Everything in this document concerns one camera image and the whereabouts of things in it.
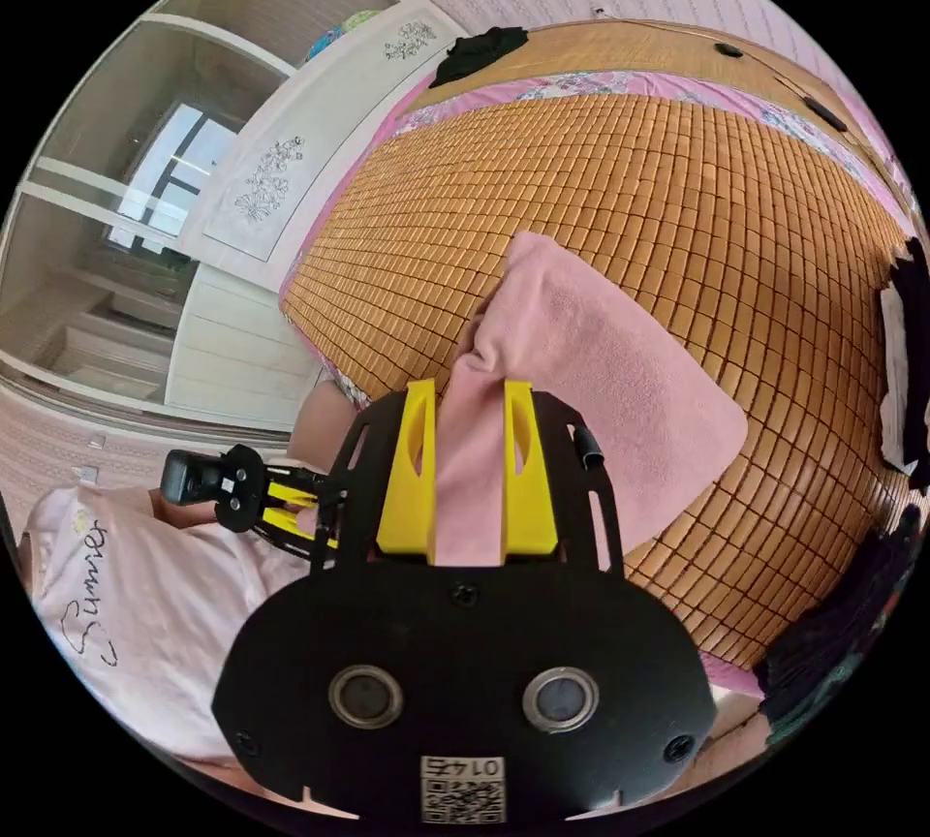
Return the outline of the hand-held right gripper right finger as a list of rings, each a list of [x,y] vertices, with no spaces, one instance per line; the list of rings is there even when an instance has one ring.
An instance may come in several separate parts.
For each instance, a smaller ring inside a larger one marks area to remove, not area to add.
[[[534,395],[504,382],[502,561],[549,558],[559,543]]]

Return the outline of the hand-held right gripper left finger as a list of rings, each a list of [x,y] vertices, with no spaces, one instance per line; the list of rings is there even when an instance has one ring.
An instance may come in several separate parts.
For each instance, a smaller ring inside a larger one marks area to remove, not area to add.
[[[376,544],[386,556],[436,561],[436,390],[410,382],[394,438]]]

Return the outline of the person's left hand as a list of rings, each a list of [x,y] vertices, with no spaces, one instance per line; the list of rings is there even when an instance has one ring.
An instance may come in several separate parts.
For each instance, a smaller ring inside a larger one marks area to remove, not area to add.
[[[177,530],[186,530],[216,521],[215,504],[212,502],[177,505],[166,500],[158,488],[150,489],[148,496],[153,516]]]

